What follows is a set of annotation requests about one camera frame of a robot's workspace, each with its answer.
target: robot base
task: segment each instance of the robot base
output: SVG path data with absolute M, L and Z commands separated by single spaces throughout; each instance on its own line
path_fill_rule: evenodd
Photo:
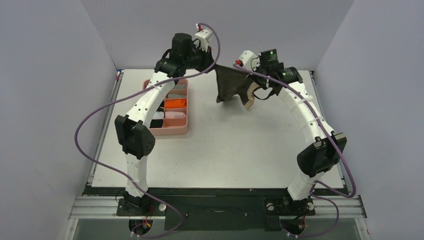
M 130 197 L 128 197 L 128 192 L 125 192 L 123 194 L 123 198 L 119 199 L 118 208 L 116 210 L 117 216 L 146 216 L 151 210 L 150 206 L 153 207 L 153 212 L 150 214 L 151 216 L 165 216 L 166 211 L 160 210 L 159 202 L 152 200 L 148 196 L 144 195 L 137 198 L 133 197 L 134 199 L 131 199 Z

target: red wire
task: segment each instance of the red wire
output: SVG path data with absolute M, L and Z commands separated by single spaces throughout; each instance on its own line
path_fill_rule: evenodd
M 305 221 L 306 215 L 303 215 L 302 221 L 300 221 L 299 225 L 302 225 L 302 223 Z
M 146 218 L 143 221 L 145 224 L 147 224 L 147 218 L 148 218 L 148 216 L 150 216 L 152 213 L 153 213 L 153 206 L 150 205 L 150 212 L 147 214 Z

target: orange cloth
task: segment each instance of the orange cloth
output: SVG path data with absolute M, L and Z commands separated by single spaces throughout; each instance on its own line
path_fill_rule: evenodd
M 185 108 L 187 106 L 187 99 L 166 99 L 165 108 L 166 109 L 178 109 Z

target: fabric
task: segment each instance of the fabric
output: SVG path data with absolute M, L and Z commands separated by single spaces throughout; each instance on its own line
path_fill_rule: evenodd
M 168 94 L 167 99 L 185 99 L 187 95 L 185 94 L 176 94 L 176 93 L 170 93 Z
M 180 112 L 180 111 L 167 111 L 165 114 L 166 119 L 183 119 L 186 117 L 187 117 L 186 113 Z
M 153 114 L 152 119 L 164 119 L 164 118 L 165 118 L 165 113 L 163 111 L 157 111 Z
M 246 78 L 247 73 L 216 64 L 216 83 L 218 85 L 218 96 L 216 102 L 225 102 L 234 95 L 239 95 L 240 100 L 246 109 L 249 109 L 254 101 L 253 91 L 258 85 L 251 79 Z
M 177 84 L 172 89 L 186 89 L 187 84 Z
M 187 106 L 187 99 L 167 99 L 165 101 L 166 109 L 185 108 Z
M 150 122 L 151 129 L 159 129 L 159 128 L 162 128 L 163 125 L 164 125 L 163 119 L 152 119 Z

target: cable connector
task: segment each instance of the cable connector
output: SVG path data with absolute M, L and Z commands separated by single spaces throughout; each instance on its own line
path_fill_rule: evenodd
M 235 64 L 239 65 L 240 67 L 243 67 L 243 62 L 240 59 L 235 60 Z

